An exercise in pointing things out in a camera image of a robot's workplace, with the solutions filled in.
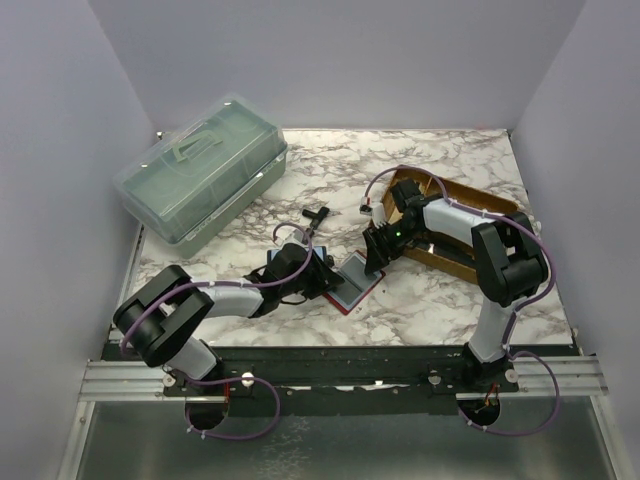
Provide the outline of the black leather card holder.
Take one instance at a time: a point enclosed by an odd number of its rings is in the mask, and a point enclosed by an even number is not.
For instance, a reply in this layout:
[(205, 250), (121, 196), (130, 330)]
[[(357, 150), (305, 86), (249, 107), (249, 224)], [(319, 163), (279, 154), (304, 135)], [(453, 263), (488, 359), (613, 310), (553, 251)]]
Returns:
[[(335, 266), (334, 258), (329, 254), (325, 246), (316, 246), (313, 248), (313, 258), (323, 261), (329, 268)], [(293, 244), (280, 249), (272, 249), (267, 252), (267, 263), (270, 264), (274, 260), (293, 260), (294, 262), (303, 263), (308, 256), (307, 248)]]

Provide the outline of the red leather card holder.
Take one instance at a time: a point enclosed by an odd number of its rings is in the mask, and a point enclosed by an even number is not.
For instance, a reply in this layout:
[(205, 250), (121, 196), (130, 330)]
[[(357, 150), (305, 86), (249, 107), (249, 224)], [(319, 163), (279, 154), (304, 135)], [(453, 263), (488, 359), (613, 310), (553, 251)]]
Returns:
[(366, 274), (365, 266), (365, 255), (360, 251), (353, 252), (337, 270), (344, 282), (323, 294), (343, 315), (354, 311), (385, 277), (381, 270)]

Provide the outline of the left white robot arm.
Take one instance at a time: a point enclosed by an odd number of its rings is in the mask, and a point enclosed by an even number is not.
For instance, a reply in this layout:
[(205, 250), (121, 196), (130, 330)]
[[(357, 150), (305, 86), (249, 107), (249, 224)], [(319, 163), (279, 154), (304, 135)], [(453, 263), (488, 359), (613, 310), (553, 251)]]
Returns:
[(194, 336), (203, 320), (262, 317), (290, 296), (312, 300), (344, 283), (316, 248), (286, 243), (239, 280), (196, 282), (170, 265), (116, 309), (113, 324), (123, 335), (122, 350), (132, 348), (151, 368), (180, 372), (197, 393), (209, 395), (222, 372), (220, 357)]

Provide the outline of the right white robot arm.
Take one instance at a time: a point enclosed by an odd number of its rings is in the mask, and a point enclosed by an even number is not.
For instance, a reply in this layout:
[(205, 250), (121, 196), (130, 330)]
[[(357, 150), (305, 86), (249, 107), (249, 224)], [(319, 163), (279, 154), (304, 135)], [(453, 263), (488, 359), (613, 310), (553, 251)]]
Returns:
[(467, 344), (473, 356), (460, 367), (460, 379), (480, 392), (496, 380), (492, 363), (506, 356), (518, 301), (537, 293), (549, 275), (539, 242), (526, 215), (499, 215), (461, 204), (444, 193), (426, 196), (412, 179), (392, 187), (399, 220), (387, 220), (382, 203), (365, 195), (360, 213), (371, 223), (363, 232), (365, 273), (373, 274), (399, 258), (422, 236), (441, 234), (472, 250), (477, 284), (484, 295), (474, 334)]

